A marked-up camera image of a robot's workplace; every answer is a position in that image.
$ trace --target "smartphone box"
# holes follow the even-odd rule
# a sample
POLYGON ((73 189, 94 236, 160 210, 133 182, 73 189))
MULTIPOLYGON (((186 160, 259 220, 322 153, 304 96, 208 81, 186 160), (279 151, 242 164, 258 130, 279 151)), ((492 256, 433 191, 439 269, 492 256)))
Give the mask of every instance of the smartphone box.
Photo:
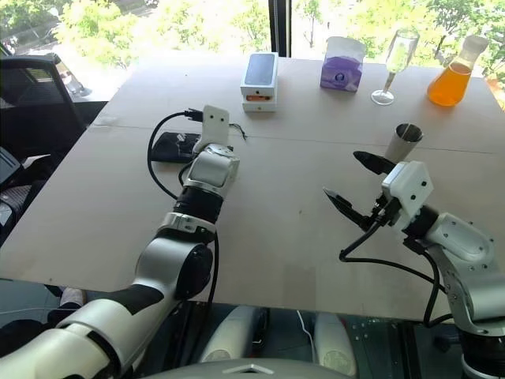
POLYGON ((277 108, 277 85, 274 87, 274 95, 269 100, 249 101, 242 96, 242 108, 245 112, 275 112, 277 108))
POLYGON ((275 95, 278 53, 253 53, 245 70, 240 90, 246 96, 275 95))

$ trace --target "wine glass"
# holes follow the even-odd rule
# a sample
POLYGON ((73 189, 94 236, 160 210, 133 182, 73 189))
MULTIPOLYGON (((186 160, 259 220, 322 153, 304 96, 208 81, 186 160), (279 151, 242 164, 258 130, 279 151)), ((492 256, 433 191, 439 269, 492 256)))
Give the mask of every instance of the wine glass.
POLYGON ((374 103, 379 105, 393 103, 395 97, 389 92, 391 83, 395 79, 395 75, 406 69, 409 65, 418 41, 419 33, 415 28, 400 28, 396 31, 395 37, 393 37, 387 51, 386 68, 389 76, 383 89, 377 89, 372 92, 372 101, 374 103))

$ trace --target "black cable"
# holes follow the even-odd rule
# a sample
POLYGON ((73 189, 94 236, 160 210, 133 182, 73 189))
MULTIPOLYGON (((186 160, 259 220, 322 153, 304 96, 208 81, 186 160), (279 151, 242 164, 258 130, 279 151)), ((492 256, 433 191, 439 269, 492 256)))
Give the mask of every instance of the black cable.
POLYGON ((360 238, 358 238, 356 241, 351 243, 344 250, 340 251, 340 254, 339 254, 340 261, 345 262, 346 257, 349 254, 351 254, 353 252, 353 250, 355 250, 357 247, 359 247, 359 245, 361 245, 364 241, 366 241, 367 239, 372 237, 374 235, 374 233, 379 230, 379 228, 380 228, 379 222, 376 221, 375 223, 373 223, 372 226, 360 238))
POLYGON ((238 125, 238 124, 237 124, 237 123, 235 123, 235 122, 232 122, 232 123, 230 123, 229 125, 230 125, 231 127, 235 128, 235 129, 237 129, 237 130, 240 132, 240 134, 242 135, 242 139, 243 139, 244 141, 247 141, 247 135, 245 134, 245 131, 242 129, 242 127, 241 127, 240 125, 238 125))
POLYGON ((155 183, 158 185, 161 190, 166 193, 168 196, 172 197, 174 200, 177 200, 177 196, 175 196, 173 193, 171 193, 159 180, 156 178, 156 174, 152 169, 152 161, 151 161, 151 155, 152 155, 152 144, 155 140, 156 134, 158 133, 159 129, 163 126, 165 122, 172 118, 176 118, 179 116, 184 116, 186 115, 187 112, 178 112, 171 114, 170 116, 166 116, 163 120, 161 120, 158 125, 154 128, 152 131, 151 137, 149 138, 149 143, 148 143, 148 169, 149 169, 149 174, 151 175, 152 180, 155 181, 155 183))
MULTIPOLYGON (((379 229, 379 227, 380 227, 380 223, 375 222, 366 231, 366 233, 364 233, 360 238, 358 238, 356 241, 354 241, 349 246, 347 246, 344 250, 342 250, 339 254, 340 261, 349 262, 349 263, 374 263, 374 264, 378 264, 378 265, 390 266, 390 267, 398 268, 400 270, 409 272, 415 276, 420 277, 421 279, 428 281, 429 283, 434 284, 435 281, 432 278, 430 278, 429 276, 423 274, 422 272, 414 270, 413 268, 401 265, 396 262, 386 261, 384 259, 375 259, 375 258, 348 258, 347 257, 353 250, 355 250, 357 247, 359 247, 359 245, 361 245, 364 241, 369 239, 379 229)), ((444 286, 438 285, 437 287, 440 291, 447 293, 447 289, 444 286)))
POLYGON ((190 162, 188 162, 187 164, 184 165, 184 167, 179 171, 179 183, 181 183, 181 186, 184 185, 184 180, 182 180, 182 175, 184 175, 184 173, 186 172, 186 170, 188 170, 191 165, 193 164, 193 161, 191 160, 190 162))
POLYGON ((185 343, 188 337, 189 326, 191 325, 191 320, 193 316, 193 303, 192 302, 184 302, 184 303, 185 304, 183 306, 186 306, 187 308, 185 310, 186 312, 184 315, 184 320, 182 322, 181 331, 178 336, 177 347, 175 348, 173 365, 163 366, 164 370, 177 369, 178 367, 181 366, 182 363, 182 356, 184 354, 185 343))
POLYGON ((198 348, 202 335, 204 334, 204 326, 207 324, 208 317, 211 313, 212 302, 214 301, 215 286, 218 283, 218 271, 219 271, 219 240, 218 240, 218 233, 216 231, 214 236, 214 272, 212 274, 211 290, 208 293, 207 304, 205 305, 204 310, 204 317, 202 319, 202 322, 200 323, 198 332, 196 333, 195 341, 193 342, 193 346, 191 347, 191 351, 189 352, 186 365, 190 365, 192 363, 193 357, 196 354, 196 349, 198 348))
POLYGON ((426 258, 426 260, 429 262, 430 266, 432 266, 432 270, 433 270, 432 292, 429 295, 428 304, 426 305, 425 315, 423 317, 423 325, 426 328, 432 328, 435 325, 440 324, 441 322, 443 322, 445 320, 449 320, 450 318, 452 318, 452 315, 451 314, 444 314, 443 316, 437 317, 435 320, 430 321, 430 318, 432 318, 433 308, 435 307, 436 298, 439 294, 438 286, 440 285, 440 273, 439 273, 439 268, 437 267, 436 262, 432 258, 431 255, 424 252, 422 254, 422 256, 426 258))

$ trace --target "black mesh chair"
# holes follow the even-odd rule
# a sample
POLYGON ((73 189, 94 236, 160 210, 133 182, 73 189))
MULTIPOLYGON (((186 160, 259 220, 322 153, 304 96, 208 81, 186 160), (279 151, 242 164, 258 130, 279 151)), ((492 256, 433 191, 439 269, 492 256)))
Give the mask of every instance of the black mesh chair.
MULTIPOLYGON (((0 182, 0 246, 66 153, 86 130, 56 68, 54 57, 0 59, 2 169, 18 168, 0 182), (45 156, 28 169, 28 157, 45 156)), ((55 295, 61 291, 47 286, 55 295)))
POLYGON ((0 97, 0 144, 20 161, 66 154, 86 130, 52 57, 0 59, 0 97))

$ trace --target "glass base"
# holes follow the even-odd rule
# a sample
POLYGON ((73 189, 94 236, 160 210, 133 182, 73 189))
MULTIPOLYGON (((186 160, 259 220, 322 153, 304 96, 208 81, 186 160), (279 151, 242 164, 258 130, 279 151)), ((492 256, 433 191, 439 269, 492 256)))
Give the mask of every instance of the glass base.
POLYGON ((395 101, 395 97, 389 91, 384 92, 382 89, 378 89, 372 92, 372 101, 379 105, 389 105, 395 101))

